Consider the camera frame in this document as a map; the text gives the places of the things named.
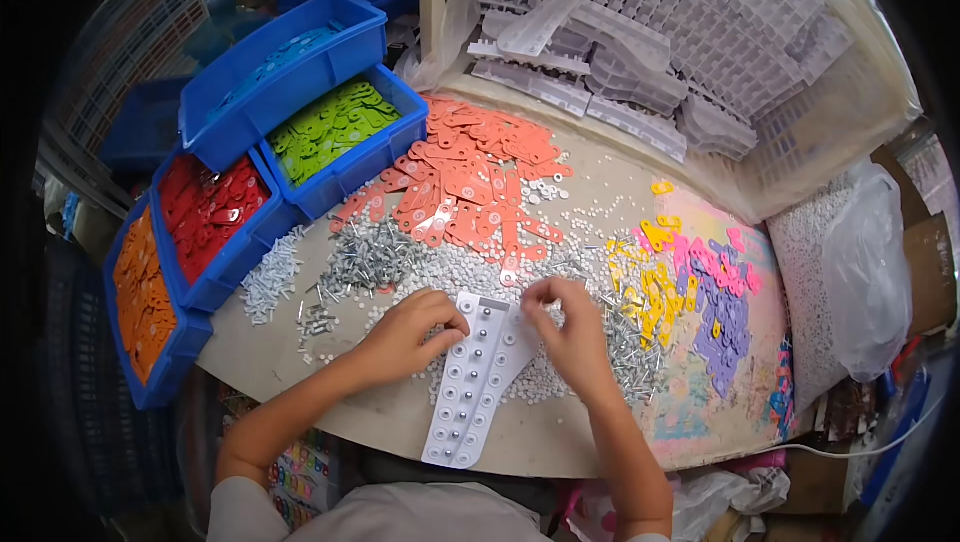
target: sleeve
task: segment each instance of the sleeve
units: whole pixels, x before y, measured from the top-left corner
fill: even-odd
[[[290,528],[257,482],[233,476],[213,488],[207,542],[280,542],[287,536]]]
[[[627,542],[670,542],[670,538],[659,533],[642,533],[631,537]]]

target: left hand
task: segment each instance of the left hand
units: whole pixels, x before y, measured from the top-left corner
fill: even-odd
[[[424,341],[438,325],[448,329]],[[425,287],[388,310],[366,338],[336,363],[350,364],[362,389],[383,386],[423,371],[470,334],[470,325],[450,296]]]

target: green plastic piece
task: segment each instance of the green plastic piece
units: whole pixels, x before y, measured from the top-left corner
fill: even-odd
[[[370,82],[354,77],[282,122],[267,142],[298,188],[400,117]]]

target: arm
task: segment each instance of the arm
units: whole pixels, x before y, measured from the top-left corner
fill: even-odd
[[[450,329],[429,340],[438,324]],[[421,289],[387,311],[356,348],[230,428],[217,457],[216,484],[243,476],[267,488],[267,469],[284,450],[344,398],[409,378],[434,357],[470,335],[450,297]]]
[[[556,300],[565,315],[559,330],[542,309]],[[522,308],[543,338],[554,368],[589,412],[600,467],[616,509],[615,539],[623,542],[641,534],[669,538],[673,494],[614,379],[600,310],[582,284],[559,278],[531,285],[523,294]]]

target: plastic bag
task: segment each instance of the plastic bag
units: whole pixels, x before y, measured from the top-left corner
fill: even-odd
[[[872,382],[906,342],[910,270],[897,182],[869,161],[849,174],[852,194],[823,241],[823,287],[833,308],[834,356],[854,380]]]
[[[790,477],[779,467],[757,467],[738,476],[715,467],[683,476],[673,495],[673,541],[698,542],[727,507],[743,515],[758,515],[786,502]]]

